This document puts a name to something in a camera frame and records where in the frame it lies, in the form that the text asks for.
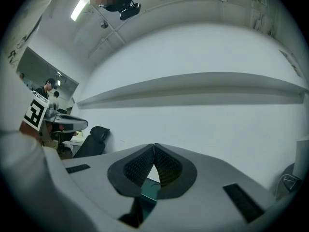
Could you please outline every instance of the fluorescent light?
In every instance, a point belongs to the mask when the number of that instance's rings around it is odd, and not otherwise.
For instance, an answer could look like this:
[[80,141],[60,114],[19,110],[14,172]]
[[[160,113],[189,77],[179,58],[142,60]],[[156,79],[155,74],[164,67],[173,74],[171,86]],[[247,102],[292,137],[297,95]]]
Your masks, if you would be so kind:
[[76,5],[73,13],[71,14],[71,18],[73,21],[76,21],[77,17],[83,10],[83,8],[86,6],[86,4],[89,2],[89,0],[79,0],[78,4]]

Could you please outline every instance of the black rubber pad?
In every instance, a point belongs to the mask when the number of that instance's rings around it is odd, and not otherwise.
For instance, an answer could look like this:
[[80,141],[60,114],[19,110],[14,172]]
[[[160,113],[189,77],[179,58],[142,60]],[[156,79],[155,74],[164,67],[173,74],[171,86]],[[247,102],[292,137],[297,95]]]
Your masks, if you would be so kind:
[[68,171],[69,174],[72,174],[72,173],[79,172],[79,171],[82,171],[88,168],[90,167],[87,164],[83,164],[83,165],[66,168],[66,170]]
[[139,197],[153,165],[154,145],[150,144],[112,164],[107,172],[108,180],[119,194]]
[[160,144],[154,145],[154,165],[159,173],[161,190],[158,199],[181,197],[194,184],[197,168],[188,159]]
[[264,213],[239,185],[232,184],[223,189],[247,222],[252,222]]

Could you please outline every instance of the dark hair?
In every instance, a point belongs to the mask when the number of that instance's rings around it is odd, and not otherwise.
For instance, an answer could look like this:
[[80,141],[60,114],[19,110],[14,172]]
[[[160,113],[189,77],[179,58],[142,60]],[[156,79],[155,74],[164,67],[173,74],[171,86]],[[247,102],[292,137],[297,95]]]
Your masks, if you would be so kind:
[[47,82],[49,82],[52,87],[54,87],[56,85],[56,81],[54,80],[54,78],[49,78],[46,82],[45,82],[45,85],[47,84]]

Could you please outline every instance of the shelf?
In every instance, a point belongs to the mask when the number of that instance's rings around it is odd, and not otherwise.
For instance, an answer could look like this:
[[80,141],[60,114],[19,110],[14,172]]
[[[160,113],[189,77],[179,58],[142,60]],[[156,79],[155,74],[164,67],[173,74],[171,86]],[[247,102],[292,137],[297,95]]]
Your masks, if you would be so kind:
[[168,76],[119,87],[79,101],[77,104],[83,108],[93,103],[147,98],[148,95],[155,92],[162,92],[157,96],[164,96],[164,92],[167,91],[197,89],[198,92],[201,92],[201,89],[206,91],[207,88],[213,87],[225,88],[225,90],[230,87],[274,89],[294,94],[309,91],[307,87],[301,87],[267,76],[238,72],[204,72]]

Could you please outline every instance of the cable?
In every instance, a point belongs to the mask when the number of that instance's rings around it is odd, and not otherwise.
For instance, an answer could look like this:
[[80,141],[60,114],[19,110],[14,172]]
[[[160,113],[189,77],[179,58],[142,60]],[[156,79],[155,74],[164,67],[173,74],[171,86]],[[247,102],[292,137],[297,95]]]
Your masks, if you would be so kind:
[[282,179],[283,177],[285,177],[285,176],[289,176],[289,177],[293,178],[293,179],[295,180],[295,183],[296,183],[296,180],[297,180],[296,177],[294,177],[294,176],[292,176],[292,175],[290,175],[290,174],[284,174],[284,175],[282,175],[282,176],[280,177],[278,183],[277,183],[276,192],[275,192],[275,198],[276,198],[276,199],[277,199],[277,192],[278,192],[279,183],[280,183],[281,179]]

